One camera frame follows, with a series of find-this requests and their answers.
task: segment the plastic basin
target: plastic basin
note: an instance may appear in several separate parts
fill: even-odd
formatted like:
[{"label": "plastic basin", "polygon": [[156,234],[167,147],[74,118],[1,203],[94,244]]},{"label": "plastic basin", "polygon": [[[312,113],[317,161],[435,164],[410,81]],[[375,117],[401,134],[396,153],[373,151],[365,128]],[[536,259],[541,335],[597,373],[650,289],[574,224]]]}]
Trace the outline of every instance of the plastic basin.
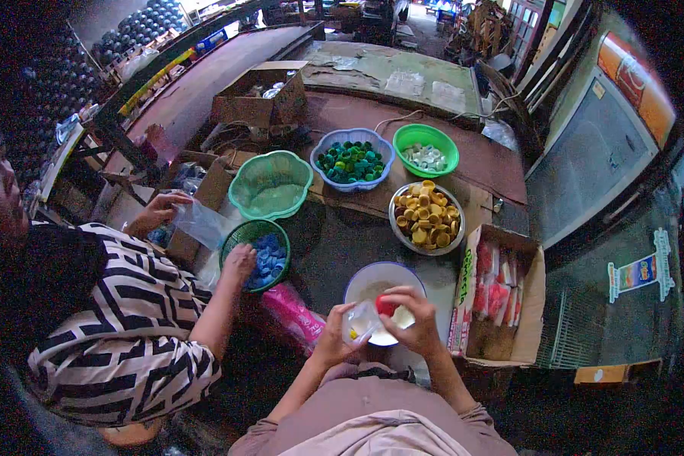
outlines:
[{"label": "plastic basin", "polygon": [[[344,293],[344,301],[346,303],[360,302],[365,299],[374,301],[375,297],[387,288],[386,285],[393,287],[409,285],[420,291],[423,296],[426,296],[423,282],[414,272],[400,263],[380,261],[368,264],[352,276]],[[415,323],[413,315],[403,306],[395,310],[392,320],[401,328],[407,328]],[[380,328],[370,337],[370,343],[385,347],[397,344],[397,339],[385,331],[385,328]]]},{"label": "plastic basin", "polygon": [[[333,182],[330,178],[327,177],[327,175],[321,169],[319,169],[319,167],[317,167],[316,164],[314,164],[314,162],[317,161],[317,157],[319,156],[319,154],[326,153],[327,150],[329,150],[329,148],[332,147],[332,144],[336,142],[343,144],[345,141],[369,141],[370,143],[372,143],[374,151],[379,152],[380,155],[382,155],[381,160],[383,163],[385,163],[385,168],[383,169],[380,178],[371,180],[369,182],[337,184],[337,182]],[[385,180],[388,173],[390,172],[390,167],[392,166],[393,160],[395,160],[395,153],[390,142],[384,140],[382,136],[378,135],[377,133],[373,132],[368,128],[350,128],[349,130],[335,130],[330,133],[327,133],[325,137],[323,137],[321,141],[319,141],[319,144],[317,144],[317,146],[311,151],[311,155],[309,156],[309,162],[311,164],[312,169],[319,173],[321,178],[325,181],[325,184],[330,185],[335,190],[344,193],[372,190],[375,187],[377,187],[380,182],[383,182],[383,180]]]},{"label": "plastic basin", "polygon": [[238,169],[228,198],[250,220],[291,217],[306,199],[313,177],[306,161],[288,150],[275,150]]},{"label": "plastic basin", "polygon": [[[441,155],[446,157],[446,169],[443,171],[423,171],[408,161],[402,155],[402,151],[416,142],[420,142],[424,146],[432,144],[433,147],[438,149]],[[456,147],[456,143],[438,128],[423,125],[422,123],[411,123],[410,125],[400,127],[392,137],[392,145],[397,156],[402,160],[403,166],[416,176],[428,178],[443,176],[456,169],[459,165],[459,150]]]},{"label": "plastic basin", "polygon": [[283,265],[281,274],[279,274],[279,276],[275,278],[272,283],[266,285],[265,287],[256,288],[255,290],[247,290],[250,293],[261,293],[263,291],[269,290],[283,280],[283,276],[285,276],[289,270],[289,265],[291,264],[292,260],[292,250],[291,244],[289,242],[289,236],[276,222],[272,222],[271,220],[249,220],[248,222],[238,225],[235,230],[231,231],[228,237],[225,239],[225,242],[223,242],[223,245],[220,247],[219,262],[220,269],[222,270],[225,259],[236,245],[253,244],[256,239],[270,233],[275,233],[276,237],[279,238],[279,244],[281,247],[286,249],[287,262]]}]

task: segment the wooden table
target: wooden table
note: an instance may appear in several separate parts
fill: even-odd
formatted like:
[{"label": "wooden table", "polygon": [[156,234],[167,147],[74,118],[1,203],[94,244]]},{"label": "wooden table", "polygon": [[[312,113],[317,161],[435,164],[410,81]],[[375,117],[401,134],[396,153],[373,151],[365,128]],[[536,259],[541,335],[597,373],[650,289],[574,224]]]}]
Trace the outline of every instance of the wooden table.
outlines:
[{"label": "wooden table", "polygon": [[407,109],[423,109],[463,128],[481,131],[482,114],[473,68],[376,44],[314,41],[289,59],[308,60],[307,90],[369,98]]}]

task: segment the pink plastic bag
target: pink plastic bag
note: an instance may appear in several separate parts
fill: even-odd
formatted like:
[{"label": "pink plastic bag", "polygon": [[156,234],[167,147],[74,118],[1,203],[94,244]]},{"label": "pink plastic bag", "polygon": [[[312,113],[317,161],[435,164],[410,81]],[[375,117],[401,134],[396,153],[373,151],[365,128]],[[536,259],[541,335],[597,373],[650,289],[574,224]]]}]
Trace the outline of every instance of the pink plastic bag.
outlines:
[{"label": "pink plastic bag", "polygon": [[509,301],[509,286],[495,282],[489,287],[489,308],[486,310],[492,320],[500,326]]},{"label": "pink plastic bag", "polygon": [[310,356],[325,328],[325,321],[306,308],[294,286],[289,282],[282,282],[264,292],[261,305],[292,336],[304,350],[304,355]]}]

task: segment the sticker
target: sticker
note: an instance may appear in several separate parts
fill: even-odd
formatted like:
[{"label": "sticker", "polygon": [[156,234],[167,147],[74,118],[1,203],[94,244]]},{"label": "sticker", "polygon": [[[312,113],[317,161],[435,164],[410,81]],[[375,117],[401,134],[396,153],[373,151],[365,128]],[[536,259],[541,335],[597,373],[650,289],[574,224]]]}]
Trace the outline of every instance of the sticker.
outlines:
[{"label": "sticker", "polygon": [[595,93],[595,96],[597,96],[599,100],[605,95],[605,88],[603,88],[600,82],[595,81],[593,84],[593,93]]},{"label": "sticker", "polygon": [[656,253],[636,260],[633,263],[616,269],[613,263],[608,264],[608,288],[611,304],[616,298],[627,291],[646,287],[653,283],[659,284],[659,299],[664,302],[669,290],[676,286],[669,272],[669,236],[664,228],[654,231],[654,246]]}]

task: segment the woman's hand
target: woman's hand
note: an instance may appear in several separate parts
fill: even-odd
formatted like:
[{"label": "woman's hand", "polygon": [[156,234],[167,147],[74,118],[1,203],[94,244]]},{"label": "woman's hand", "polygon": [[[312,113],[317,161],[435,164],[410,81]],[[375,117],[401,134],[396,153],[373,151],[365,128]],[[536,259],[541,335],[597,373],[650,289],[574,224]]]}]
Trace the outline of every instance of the woman's hand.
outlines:
[{"label": "woman's hand", "polygon": [[387,315],[380,315],[383,326],[410,351],[428,358],[441,348],[438,329],[435,326],[435,306],[413,287],[393,287],[385,290],[383,302],[405,306],[416,318],[414,325],[399,328]]},{"label": "woman's hand", "polygon": [[150,231],[175,218],[177,209],[173,204],[192,204],[192,198],[182,192],[161,193],[147,204],[124,232],[130,236],[146,238]]},{"label": "woman's hand", "polygon": [[319,363],[326,370],[341,363],[349,355],[365,346],[370,336],[359,343],[355,342],[355,345],[352,346],[347,345],[342,340],[342,315],[352,307],[355,307],[355,304],[342,304],[332,307],[325,329],[319,336],[319,341],[317,341],[317,346],[314,347],[314,352],[309,359],[310,361]]},{"label": "woman's hand", "polygon": [[223,262],[216,290],[240,291],[256,267],[256,249],[251,244],[238,244]]}]

